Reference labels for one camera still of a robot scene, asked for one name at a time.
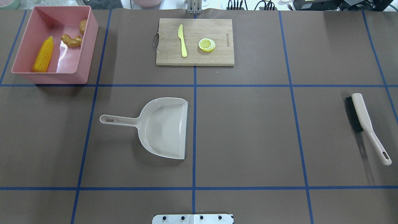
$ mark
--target corn cob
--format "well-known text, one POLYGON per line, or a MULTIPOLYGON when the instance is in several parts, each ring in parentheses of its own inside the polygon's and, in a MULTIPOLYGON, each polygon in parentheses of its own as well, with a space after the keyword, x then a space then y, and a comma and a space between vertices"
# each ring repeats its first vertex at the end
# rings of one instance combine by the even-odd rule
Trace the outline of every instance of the corn cob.
POLYGON ((53 37, 50 36, 44 41, 40 48, 39 53, 36 56, 35 63, 32 67, 32 72, 47 72, 49 68, 51 57, 53 55, 54 41, 53 37))

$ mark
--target brush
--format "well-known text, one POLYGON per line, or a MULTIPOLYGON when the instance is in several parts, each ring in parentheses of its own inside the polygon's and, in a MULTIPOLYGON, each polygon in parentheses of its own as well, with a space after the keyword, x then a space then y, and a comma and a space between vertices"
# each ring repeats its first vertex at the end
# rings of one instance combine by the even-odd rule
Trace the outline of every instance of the brush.
POLYGON ((351 97, 345 98, 345 105, 348 120, 354 132, 365 132, 383 165, 390 165, 391 159, 373 130, 372 122, 366 109, 365 102, 363 101, 362 94, 354 93, 351 97))

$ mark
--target pink plastic bin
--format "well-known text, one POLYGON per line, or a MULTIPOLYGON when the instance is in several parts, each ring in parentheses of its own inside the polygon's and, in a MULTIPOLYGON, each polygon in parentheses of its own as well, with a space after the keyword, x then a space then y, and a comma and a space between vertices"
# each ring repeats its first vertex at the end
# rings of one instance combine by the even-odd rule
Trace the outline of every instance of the pink plastic bin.
POLYGON ((90 6, 36 6, 30 15, 11 72, 35 84, 85 84, 90 71, 98 23, 90 6), (79 23, 87 19, 80 47, 67 47, 61 41, 66 33, 80 35, 79 23), (54 37, 53 57, 46 73, 33 73, 43 42, 54 37))

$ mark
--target yellow knife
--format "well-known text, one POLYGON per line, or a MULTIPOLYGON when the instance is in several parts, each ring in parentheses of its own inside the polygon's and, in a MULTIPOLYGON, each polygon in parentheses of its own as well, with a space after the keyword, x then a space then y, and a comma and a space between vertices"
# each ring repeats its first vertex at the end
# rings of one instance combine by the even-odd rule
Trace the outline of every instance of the yellow knife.
POLYGON ((178 28, 178 38, 181 39, 181 56, 187 56, 187 49, 185 48, 184 33, 182 32, 182 24, 178 28))

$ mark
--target toy lemon slice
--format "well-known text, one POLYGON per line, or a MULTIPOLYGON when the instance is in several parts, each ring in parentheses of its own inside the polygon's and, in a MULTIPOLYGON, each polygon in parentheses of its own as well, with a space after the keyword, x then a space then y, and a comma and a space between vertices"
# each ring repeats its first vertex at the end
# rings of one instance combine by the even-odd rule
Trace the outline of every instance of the toy lemon slice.
POLYGON ((199 48, 202 51, 211 52, 216 48, 216 43, 212 39, 203 38, 199 41, 199 48))

